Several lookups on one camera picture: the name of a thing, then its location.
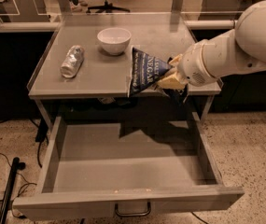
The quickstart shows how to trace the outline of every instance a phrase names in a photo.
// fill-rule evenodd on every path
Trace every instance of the metal pole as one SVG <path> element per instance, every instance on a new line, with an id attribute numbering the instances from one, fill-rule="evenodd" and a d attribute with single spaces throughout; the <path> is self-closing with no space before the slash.
<path id="1" fill-rule="evenodd" d="M 12 165 L 11 165 L 9 179 L 6 185 L 6 190 L 4 193 L 4 198 L 3 198 L 1 209 L 0 209 L 0 224 L 5 224 L 6 222 L 7 211 L 10 205 L 10 198 L 11 198 L 11 194 L 13 191 L 15 177 L 17 175 L 17 171 L 19 168 L 20 168 L 20 159 L 14 158 Z"/>

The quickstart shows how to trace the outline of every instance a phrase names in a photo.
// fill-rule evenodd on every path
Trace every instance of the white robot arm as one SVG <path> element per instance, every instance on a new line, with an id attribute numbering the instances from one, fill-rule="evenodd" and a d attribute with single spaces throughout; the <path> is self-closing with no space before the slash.
<path id="1" fill-rule="evenodd" d="M 266 1 L 249 7 L 235 29 L 189 47 L 177 70 L 194 86 L 228 75 L 265 71 Z"/>

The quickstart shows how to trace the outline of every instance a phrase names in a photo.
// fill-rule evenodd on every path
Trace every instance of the speckled floor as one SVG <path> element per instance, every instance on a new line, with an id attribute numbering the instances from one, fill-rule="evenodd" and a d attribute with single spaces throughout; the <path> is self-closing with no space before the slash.
<path id="1" fill-rule="evenodd" d="M 266 223 L 266 112 L 209 114 L 204 131 L 208 137 L 212 153 L 222 173 L 226 186 L 242 186 L 245 195 L 226 211 L 201 212 L 199 217 L 208 223 Z M 29 120 L 12 120 L 0 124 L 0 152 L 8 156 L 10 162 L 16 156 L 26 163 L 21 171 L 30 182 L 38 179 L 39 167 L 36 160 L 38 143 L 35 142 L 36 127 Z M 41 150 L 41 160 L 46 145 Z M 9 166 L 0 156 L 0 191 L 4 191 Z M 17 177 L 14 198 L 24 184 Z M 33 195 L 31 186 L 22 195 Z M 7 223 L 32 223 L 28 219 L 17 219 L 8 212 Z M 36 223 L 80 223 L 80 220 L 46 221 Z M 141 218 L 95 218 L 86 219 L 88 224 L 116 223 L 202 223 L 190 213 L 157 215 Z"/>

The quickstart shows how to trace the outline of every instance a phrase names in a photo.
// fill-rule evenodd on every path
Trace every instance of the white bowl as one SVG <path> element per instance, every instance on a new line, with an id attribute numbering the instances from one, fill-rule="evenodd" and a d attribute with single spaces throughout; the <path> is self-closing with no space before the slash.
<path id="1" fill-rule="evenodd" d="M 120 55 L 126 50 L 131 37 L 130 31 L 119 27 L 106 28 L 97 35 L 101 47 L 111 55 Z"/>

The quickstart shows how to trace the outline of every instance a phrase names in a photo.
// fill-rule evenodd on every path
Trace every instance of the crushed bottle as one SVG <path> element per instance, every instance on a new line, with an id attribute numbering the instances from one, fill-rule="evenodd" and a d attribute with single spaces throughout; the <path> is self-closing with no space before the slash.
<path id="1" fill-rule="evenodd" d="M 65 60 L 60 67 L 61 74 L 66 78 L 77 75 L 79 67 L 84 62 L 85 50 L 80 45 L 74 45 L 68 50 Z"/>

